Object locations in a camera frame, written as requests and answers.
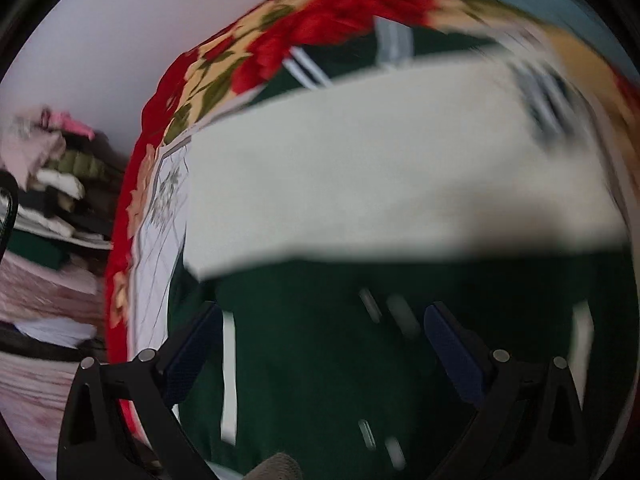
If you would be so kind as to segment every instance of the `metal bolt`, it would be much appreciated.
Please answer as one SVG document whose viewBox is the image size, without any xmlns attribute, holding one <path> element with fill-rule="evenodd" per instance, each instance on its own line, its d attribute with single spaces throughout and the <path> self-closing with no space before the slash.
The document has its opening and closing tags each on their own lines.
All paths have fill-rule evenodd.
<svg viewBox="0 0 640 480">
<path fill-rule="evenodd" d="M 505 363 L 509 359 L 511 359 L 511 356 L 509 355 L 509 352 L 507 352 L 506 350 L 498 349 L 498 350 L 494 350 L 494 359 L 499 363 Z"/>
<path fill-rule="evenodd" d="M 556 368 L 564 370 L 566 368 L 566 359 L 560 356 L 554 357 L 554 364 L 556 365 Z"/>
<path fill-rule="evenodd" d="M 156 351 L 153 348 L 145 348 L 138 354 L 138 359 L 143 363 L 151 361 L 154 357 L 156 357 Z"/>
<path fill-rule="evenodd" d="M 93 357 L 85 357 L 80 361 L 80 367 L 82 370 L 86 370 L 87 368 L 91 368 L 95 363 L 95 359 Z"/>
</svg>

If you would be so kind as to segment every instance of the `pile of clothes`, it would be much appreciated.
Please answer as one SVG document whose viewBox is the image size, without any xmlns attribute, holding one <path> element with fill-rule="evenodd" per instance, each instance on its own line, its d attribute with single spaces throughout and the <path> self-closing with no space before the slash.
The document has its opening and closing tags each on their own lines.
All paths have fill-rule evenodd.
<svg viewBox="0 0 640 480">
<path fill-rule="evenodd" d="M 96 132 L 40 107 L 14 116 L 0 134 L 0 163 L 20 188 L 16 228 L 109 249 L 122 172 L 97 156 Z"/>
</svg>

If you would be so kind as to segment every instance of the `white wall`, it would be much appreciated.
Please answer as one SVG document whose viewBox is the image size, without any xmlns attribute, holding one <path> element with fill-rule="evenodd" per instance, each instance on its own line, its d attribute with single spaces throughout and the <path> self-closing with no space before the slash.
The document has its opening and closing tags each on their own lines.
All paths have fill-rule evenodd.
<svg viewBox="0 0 640 480">
<path fill-rule="evenodd" d="M 48 104 L 128 154 L 167 67 L 261 1 L 61 0 L 0 83 L 0 120 Z"/>
</svg>

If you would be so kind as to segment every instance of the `floral blanket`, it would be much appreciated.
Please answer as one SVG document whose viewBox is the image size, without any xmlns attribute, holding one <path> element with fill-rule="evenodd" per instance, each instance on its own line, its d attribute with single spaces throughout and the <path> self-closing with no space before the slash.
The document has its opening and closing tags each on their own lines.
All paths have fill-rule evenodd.
<svg viewBox="0 0 640 480">
<path fill-rule="evenodd" d="M 179 56 L 142 111 L 142 133 L 124 177 L 106 271 L 111 362 L 166 338 L 166 295 L 184 239 L 184 155 L 191 135 L 249 102 L 292 46 L 343 43 L 372 31 L 375 16 L 469 34 L 522 23 L 537 27 L 570 78 L 607 111 L 640 196 L 640 92 L 568 32 L 496 0 L 268 0 Z M 130 423 L 133 416 L 126 407 Z"/>
</svg>

